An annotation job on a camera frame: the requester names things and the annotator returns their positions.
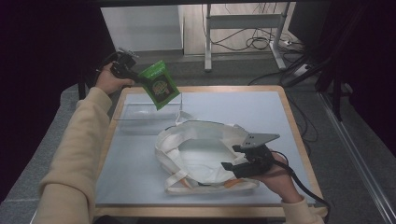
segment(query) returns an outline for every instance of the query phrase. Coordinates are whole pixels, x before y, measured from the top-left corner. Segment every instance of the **beige sleeve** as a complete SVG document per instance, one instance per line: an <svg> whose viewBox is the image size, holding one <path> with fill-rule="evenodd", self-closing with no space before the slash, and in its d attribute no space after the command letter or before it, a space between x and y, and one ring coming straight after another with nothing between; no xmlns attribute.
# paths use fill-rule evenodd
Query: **beige sleeve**
<svg viewBox="0 0 396 224"><path fill-rule="evenodd" d="M111 100L91 88L64 131L49 173L41 180L34 223L91 223L96 171L109 124Z"/></svg>
<svg viewBox="0 0 396 224"><path fill-rule="evenodd" d="M308 208L306 198L299 203L282 203L286 224L323 224L323 219Z"/></svg>

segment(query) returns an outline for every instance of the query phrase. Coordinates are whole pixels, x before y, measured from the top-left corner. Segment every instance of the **fabric bag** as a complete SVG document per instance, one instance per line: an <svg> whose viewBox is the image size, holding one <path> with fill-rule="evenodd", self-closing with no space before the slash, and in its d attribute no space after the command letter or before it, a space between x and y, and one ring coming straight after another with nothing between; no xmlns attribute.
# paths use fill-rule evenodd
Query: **fabric bag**
<svg viewBox="0 0 396 224"><path fill-rule="evenodd" d="M245 154L234 152L248 132L237 125L190 120L159 133L155 155L171 176L165 181L169 194L197 194L254 189L259 181L236 179L222 162L246 162Z"/></svg>

